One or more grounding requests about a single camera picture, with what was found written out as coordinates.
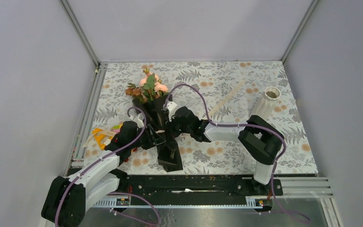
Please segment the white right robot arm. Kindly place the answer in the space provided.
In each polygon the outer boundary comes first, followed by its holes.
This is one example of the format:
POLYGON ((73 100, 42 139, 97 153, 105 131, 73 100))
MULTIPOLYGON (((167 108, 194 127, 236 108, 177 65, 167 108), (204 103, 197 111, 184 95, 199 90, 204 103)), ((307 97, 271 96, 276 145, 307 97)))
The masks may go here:
POLYGON ((199 119, 187 107, 167 107, 167 127, 173 136, 189 134, 198 142, 240 142, 256 161, 252 188, 263 195, 271 188, 275 163, 286 150, 282 133, 258 115, 252 115, 246 123, 226 124, 199 119))

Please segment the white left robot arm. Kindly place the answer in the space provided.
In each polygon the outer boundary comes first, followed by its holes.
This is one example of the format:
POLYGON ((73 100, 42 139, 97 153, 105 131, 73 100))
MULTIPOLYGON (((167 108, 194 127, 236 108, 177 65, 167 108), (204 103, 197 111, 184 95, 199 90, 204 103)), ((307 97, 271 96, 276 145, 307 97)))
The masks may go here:
POLYGON ((140 127, 134 121, 124 122, 118 133, 104 143, 104 151, 96 160, 68 177, 58 176, 52 181, 42 218, 58 227, 77 227, 86 212, 104 196, 133 191, 128 174, 118 169, 133 149, 149 149, 164 143, 164 131, 155 132, 150 124, 140 127))

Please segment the peach flower bouquet black wrap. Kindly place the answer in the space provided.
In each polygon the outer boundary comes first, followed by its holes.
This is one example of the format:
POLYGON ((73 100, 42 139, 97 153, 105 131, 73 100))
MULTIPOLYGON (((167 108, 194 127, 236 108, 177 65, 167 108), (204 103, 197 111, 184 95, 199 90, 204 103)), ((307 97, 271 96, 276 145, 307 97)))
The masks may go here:
POLYGON ((140 109, 147 119, 147 129, 141 137, 141 147, 156 147, 158 164, 166 172, 183 169, 178 144, 171 133, 169 111, 164 110, 165 104, 172 101, 169 89, 159 76, 144 68, 144 77, 139 84, 129 83, 126 95, 132 97, 133 106, 140 109))

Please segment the cream ribbon with gold text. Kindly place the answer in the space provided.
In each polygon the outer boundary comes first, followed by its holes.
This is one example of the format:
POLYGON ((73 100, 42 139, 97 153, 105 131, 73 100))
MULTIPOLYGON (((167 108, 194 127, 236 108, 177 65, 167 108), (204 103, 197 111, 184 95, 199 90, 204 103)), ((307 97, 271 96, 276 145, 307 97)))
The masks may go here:
MULTIPOLYGON (((218 102, 214 108, 211 109, 211 111, 208 112, 208 115, 211 117, 215 112, 217 112, 220 107, 222 107, 224 104, 226 104, 234 95, 236 95, 239 91, 239 89, 242 87, 242 85, 245 83, 245 79, 243 79, 242 81, 240 81, 220 102, 218 102)), ((110 139, 112 139, 117 133, 120 132, 120 127, 122 126, 122 124, 120 124, 118 126, 117 129, 115 129, 115 131, 108 131, 108 130, 101 130, 101 129, 94 129, 92 131, 92 134, 86 139, 86 141, 84 142, 84 144, 82 145, 82 148, 86 148, 90 142, 90 140, 92 138, 94 138, 95 136, 99 135, 103 135, 103 137, 101 139, 96 139, 96 142, 98 145, 100 145, 101 141, 104 140, 106 137, 108 137, 107 140, 104 141, 104 145, 108 145, 110 139)))

